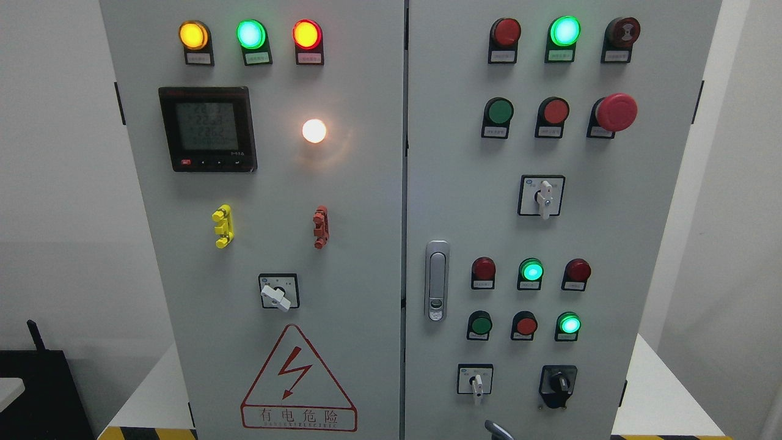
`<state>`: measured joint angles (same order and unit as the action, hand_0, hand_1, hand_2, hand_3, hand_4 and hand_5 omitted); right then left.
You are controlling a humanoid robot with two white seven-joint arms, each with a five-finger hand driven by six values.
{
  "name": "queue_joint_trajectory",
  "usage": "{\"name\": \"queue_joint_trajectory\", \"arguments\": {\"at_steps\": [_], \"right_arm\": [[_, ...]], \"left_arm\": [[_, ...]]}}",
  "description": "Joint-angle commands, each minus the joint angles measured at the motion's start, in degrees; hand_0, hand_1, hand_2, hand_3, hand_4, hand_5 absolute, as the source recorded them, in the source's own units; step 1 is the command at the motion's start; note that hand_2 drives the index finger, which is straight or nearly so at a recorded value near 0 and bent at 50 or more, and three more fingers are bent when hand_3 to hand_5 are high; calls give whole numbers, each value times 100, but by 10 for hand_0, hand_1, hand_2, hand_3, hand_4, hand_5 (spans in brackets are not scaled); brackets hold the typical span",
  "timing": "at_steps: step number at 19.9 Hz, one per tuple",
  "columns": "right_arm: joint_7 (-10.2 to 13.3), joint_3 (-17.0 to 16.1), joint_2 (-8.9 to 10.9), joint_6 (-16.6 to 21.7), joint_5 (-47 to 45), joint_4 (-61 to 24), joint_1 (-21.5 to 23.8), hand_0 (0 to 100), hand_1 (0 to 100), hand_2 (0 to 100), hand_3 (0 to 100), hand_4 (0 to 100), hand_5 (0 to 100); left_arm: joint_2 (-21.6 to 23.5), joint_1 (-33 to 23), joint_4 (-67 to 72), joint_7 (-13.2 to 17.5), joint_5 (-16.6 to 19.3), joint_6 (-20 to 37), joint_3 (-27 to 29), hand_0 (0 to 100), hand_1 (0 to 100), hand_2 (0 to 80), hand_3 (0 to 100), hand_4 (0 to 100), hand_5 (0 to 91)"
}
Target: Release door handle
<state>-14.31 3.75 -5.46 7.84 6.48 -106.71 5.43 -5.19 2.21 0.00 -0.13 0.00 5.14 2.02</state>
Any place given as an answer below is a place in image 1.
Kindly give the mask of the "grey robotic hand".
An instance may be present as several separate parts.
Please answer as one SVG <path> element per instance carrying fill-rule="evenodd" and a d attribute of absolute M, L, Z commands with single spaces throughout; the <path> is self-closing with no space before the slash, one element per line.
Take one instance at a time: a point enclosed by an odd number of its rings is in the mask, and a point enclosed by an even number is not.
<path fill-rule="evenodd" d="M 485 420 L 484 427 L 486 431 L 491 434 L 492 440 L 514 440 L 514 437 L 508 430 L 501 427 L 500 424 L 497 424 L 494 421 L 488 419 Z"/>

